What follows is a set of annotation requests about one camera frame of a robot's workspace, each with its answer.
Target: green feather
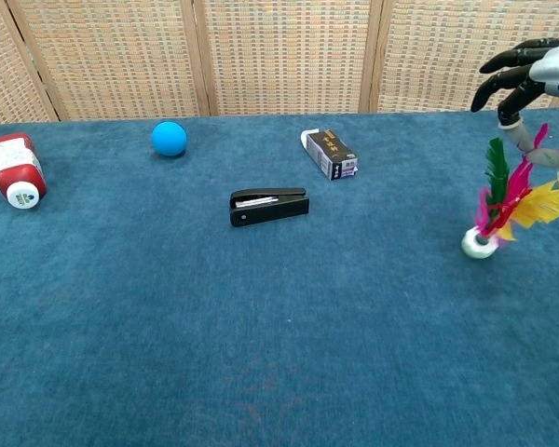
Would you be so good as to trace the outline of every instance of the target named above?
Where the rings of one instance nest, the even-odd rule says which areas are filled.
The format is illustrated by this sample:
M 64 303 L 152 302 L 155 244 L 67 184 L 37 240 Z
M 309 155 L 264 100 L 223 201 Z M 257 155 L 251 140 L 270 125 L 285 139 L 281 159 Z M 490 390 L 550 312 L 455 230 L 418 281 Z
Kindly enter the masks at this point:
M 497 205 L 505 200 L 508 180 L 510 178 L 510 167 L 505 160 L 503 141 L 500 138 L 494 138 L 489 142 L 486 158 L 489 161 L 486 175 L 491 185 L 491 191 L 486 198 L 486 204 L 488 206 Z M 498 213 L 499 210 L 490 210 L 489 217 L 491 220 L 495 219 Z

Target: white bottle cap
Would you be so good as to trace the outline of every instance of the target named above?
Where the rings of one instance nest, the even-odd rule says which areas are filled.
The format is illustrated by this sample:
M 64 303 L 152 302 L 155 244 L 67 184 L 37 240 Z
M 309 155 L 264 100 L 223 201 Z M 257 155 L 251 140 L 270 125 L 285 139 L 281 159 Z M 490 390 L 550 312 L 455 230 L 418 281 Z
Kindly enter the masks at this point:
M 14 182 L 7 189 L 8 203 L 20 210 L 27 210 L 39 202 L 39 191 L 33 183 Z

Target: robotic hand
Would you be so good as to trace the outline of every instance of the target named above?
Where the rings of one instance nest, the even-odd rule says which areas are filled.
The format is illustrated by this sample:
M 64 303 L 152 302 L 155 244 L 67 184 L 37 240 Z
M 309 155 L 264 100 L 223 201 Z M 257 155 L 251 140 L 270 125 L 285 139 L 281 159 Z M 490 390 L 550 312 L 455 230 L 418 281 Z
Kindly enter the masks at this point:
M 526 153 L 529 162 L 559 169 L 559 150 L 536 149 L 534 138 L 520 117 L 520 111 L 542 94 L 559 98 L 559 38 L 527 40 L 497 54 L 480 72 L 490 74 L 503 67 L 512 68 L 493 74 L 483 82 L 476 91 L 471 110 L 481 110 L 500 89 L 513 88 L 498 105 L 499 128 Z

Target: blue ball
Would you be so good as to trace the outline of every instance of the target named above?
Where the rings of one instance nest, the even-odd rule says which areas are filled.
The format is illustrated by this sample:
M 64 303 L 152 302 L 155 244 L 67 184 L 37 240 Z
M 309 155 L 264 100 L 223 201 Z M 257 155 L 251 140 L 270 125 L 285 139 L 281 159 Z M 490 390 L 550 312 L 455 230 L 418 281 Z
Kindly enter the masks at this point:
M 186 132 L 179 124 L 164 121 L 153 129 L 151 143 L 158 154 L 179 156 L 186 148 Z

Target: bottle label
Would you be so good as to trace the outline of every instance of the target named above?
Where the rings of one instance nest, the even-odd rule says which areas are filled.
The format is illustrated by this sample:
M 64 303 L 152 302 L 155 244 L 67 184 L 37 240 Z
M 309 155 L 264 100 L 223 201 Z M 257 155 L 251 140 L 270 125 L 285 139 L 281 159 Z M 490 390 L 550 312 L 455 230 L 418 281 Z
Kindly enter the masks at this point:
M 25 146 L 25 140 L 23 138 L 0 142 L 0 171 L 19 165 L 35 166 L 42 180 L 45 180 L 39 160 L 34 152 Z

